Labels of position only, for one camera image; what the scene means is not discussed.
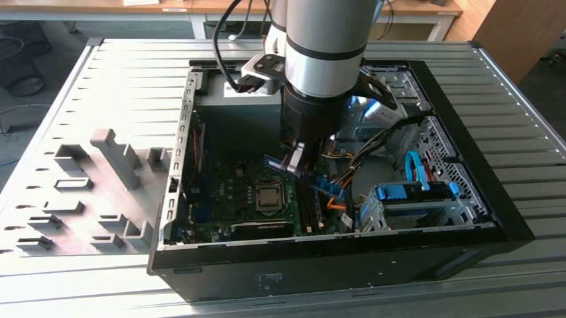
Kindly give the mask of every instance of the black cable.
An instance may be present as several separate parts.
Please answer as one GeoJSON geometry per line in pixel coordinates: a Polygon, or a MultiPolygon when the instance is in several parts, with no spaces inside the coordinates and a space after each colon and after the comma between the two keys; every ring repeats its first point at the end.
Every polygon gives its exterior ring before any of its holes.
{"type": "Polygon", "coordinates": [[[224,26],[224,23],[227,22],[228,16],[232,14],[232,11],[235,7],[240,4],[242,0],[234,0],[232,4],[228,6],[227,11],[222,15],[220,21],[216,24],[216,28],[214,29],[214,35],[212,35],[212,48],[214,48],[214,57],[216,59],[216,64],[219,65],[222,75],[227,78],[227,82],[230,84],[230,87],[238,92],[242,93],[242,87],[234,80],[232,76],[228,74],[227,67],[224,65],[224,62],[222,61],[220,56],[220,49],[219,49],[219,35],[222,27],[224,26]]]}
{"type": "Polygon", "coordinates": [[[268,19],[272,21],[274,17],[271,16],[271,9],[268,8],[270,4],[271,4],[271,0],[263,0],[263,3],[266,3],[266,9],[267,9],[267,13],[268,13],[268,19]]]}
{"type": "Polygon", "coordinates": [[[271,21],[274,20],[271,18],[271,11],[268,9],[268,6],[271,4],[271,0],[263,0],[263,3],[266,3],[266,12],[263,13],[263,20],[262,20],[262,28],[259,29],[259,37],[263,36],[263,27],[266,26],[266,18],[267,18],[267,14],[268,14],[268,18],[271,19],[271,21]]]}
{"type": "Polygon", "coordinates": [[[3,134],[4,137],[9,137],[13,133],[7,133],[4,132],[4,129],[1,128],[1,121],[0,121],[0,133],[3,134]]]}
{"type": "Polygon", "coordinates": [[[246,27],[248,26],[248,18],[250,18],[250,11],[251,11],[252,2],[254,2],[254,0],[250,0],[250,3],[247,4],[247,13],[246,13],[244,25],[242,26],[240,33],[238,33],[238,35],[236,35],[236,39],[239,39],[242,34],[244,34],[246,27]]]}
{"type": "Polygon", "coordinates": [[[390,0],[386,0],[386,1],[387,1],[387,5],[388,5],[388,16],[387,16],[386,27],[383,29],[383,34],[378,38],[378,40],[380,40],[382,38],[384,38],[387,36],[387,34],[391,31],[392,24],[394,24],[395,10],[392,9],[391,1],[390,0]]]}

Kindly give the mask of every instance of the label sticker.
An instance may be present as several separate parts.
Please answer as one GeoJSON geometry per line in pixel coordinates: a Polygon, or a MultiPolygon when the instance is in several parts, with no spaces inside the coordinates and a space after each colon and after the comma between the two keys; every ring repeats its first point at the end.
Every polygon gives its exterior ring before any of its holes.
{"type": "Polygon", "coordinates": [[[163,12],[187,12],[187,9],[174,9],[174,8],[163,8],[163,12]]]}
{"type": "Polygon", "coordinates": [[[224,97],[268,97],[267,94],[252,92],[252,93],[236,93],[236,91],[230,86],[228,82],[224,82],[224,97]]]}
{"type": "Polygon", "coordinates": [[[346,213],[342,214],[342,222],[348,228],[352,228],[352,219],[347,216],[346,213]]]}

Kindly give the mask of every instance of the motherboard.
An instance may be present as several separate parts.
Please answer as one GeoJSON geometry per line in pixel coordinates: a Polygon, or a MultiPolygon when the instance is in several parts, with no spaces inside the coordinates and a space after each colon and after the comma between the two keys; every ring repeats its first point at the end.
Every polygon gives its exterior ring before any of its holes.
{"type": "Polygon", "coordinates": [[[339,232],[340,213],[323,208],[328,199],[259,159],[214,162],[207,174],[191,188],[188,224],[179,227],[190,244],[339,232]]]}

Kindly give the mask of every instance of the white table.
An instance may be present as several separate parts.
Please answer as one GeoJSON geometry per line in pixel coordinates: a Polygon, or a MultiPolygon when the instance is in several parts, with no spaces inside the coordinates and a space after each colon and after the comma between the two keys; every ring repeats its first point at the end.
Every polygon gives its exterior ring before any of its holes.
{"type": "MultiPolygon", "coordinates": [[[[453,25],[458,12],[443,15],[396,16],[394,23],[434,25],[428,35],[428,41],[442,41],[453,25]]],[[[204,23],[219,21],[218,14],[109,14],[109,13],[60,13],[60,12],[29,12],[0,11],[0,20],[35,20],[35,21],[187,21],[192,25],[192,33],[196,40],[207,39],[204,23]]],[[[231,15],[228,21],[244,21],[246,15],[231,15]]],[[[250,21],[262,21],[263,15],[250,15],[250,21]]],[[[378,18],[378,23],[387,22],[387,16],[378,18]]]]}

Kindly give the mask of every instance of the connector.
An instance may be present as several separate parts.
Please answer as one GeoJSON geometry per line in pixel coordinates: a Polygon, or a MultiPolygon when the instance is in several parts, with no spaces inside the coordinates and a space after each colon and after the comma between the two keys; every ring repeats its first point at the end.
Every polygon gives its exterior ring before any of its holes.
{"type": "Polygon", "coordinates": [[[248,74],[238,80],[238,84],[240,85],[239,93],[252,93],[262,88],[266,80],[248,74]]]}

